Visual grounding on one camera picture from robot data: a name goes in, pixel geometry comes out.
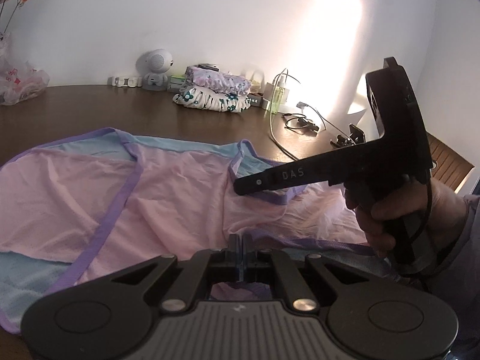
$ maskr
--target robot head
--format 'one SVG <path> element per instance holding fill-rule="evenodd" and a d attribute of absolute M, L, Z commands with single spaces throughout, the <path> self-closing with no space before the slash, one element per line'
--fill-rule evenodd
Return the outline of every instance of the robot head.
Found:
<path fill-rule="evenodd" d="M 146 58 L 149 70 L 153 73 L 165 73 L 173 65 L 173 57 L 165 49 L 153 50 Z"/>

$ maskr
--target brown slatted panel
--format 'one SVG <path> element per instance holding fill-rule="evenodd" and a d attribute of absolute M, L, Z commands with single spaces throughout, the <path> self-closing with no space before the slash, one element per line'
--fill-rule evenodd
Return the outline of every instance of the brown slatted panel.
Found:
<path fill-rule="evenodd" d="M 455 190 L 473 165 L 442 141 L 427 133 L 431 157 L 437 162 L 432 176 Z"/>

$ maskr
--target human hand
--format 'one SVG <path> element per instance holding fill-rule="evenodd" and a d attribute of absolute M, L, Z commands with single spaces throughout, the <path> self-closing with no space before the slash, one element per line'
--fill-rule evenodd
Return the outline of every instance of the human hand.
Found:
<path fill-rule="evenodd" d="M 447 247 L 461 234 L 467 220 L 468 206 L 465 200 L 438 180 L 431 179 L 431 213 L 427 231 L 436 250 Z M 365 237 L 380 257 L 395 247 L 395 239 L 383 232 L 383 221 L 397 219 L 427 207 L 427 186 L 418 181 L 407 183 L 376 202 L 371 212 L 366 212 L 345 191 L 346 206 L 355 210 L 357 222 Z"/>

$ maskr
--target metal screw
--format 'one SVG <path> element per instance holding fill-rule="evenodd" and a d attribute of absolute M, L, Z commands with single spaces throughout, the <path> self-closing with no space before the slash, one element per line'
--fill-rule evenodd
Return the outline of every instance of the metal screw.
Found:
<path fill-rule="evenodd" d="M 315 307 L 317 307 L 317 302 L 315 302 L 313 299 L 301 298 L 295 300 L 292 305 L 293 308 L 298 311 L 312 311 Z"/>
<path fill-rule="evenodd" d="M 166 311 L 182 311 L 186 303 L 181 299 L 167 299 L 162 302 L 162 309 Z"/>

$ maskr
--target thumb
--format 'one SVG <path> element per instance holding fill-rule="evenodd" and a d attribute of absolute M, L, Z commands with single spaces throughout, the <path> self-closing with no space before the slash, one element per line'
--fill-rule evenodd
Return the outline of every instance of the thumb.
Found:
<path fill-rule="evenodd" d="M 371 216 L 378 221 L 397 219 L 427 207 L 427 187 L 418 181 L 403 185 L 371 208 Z"/>

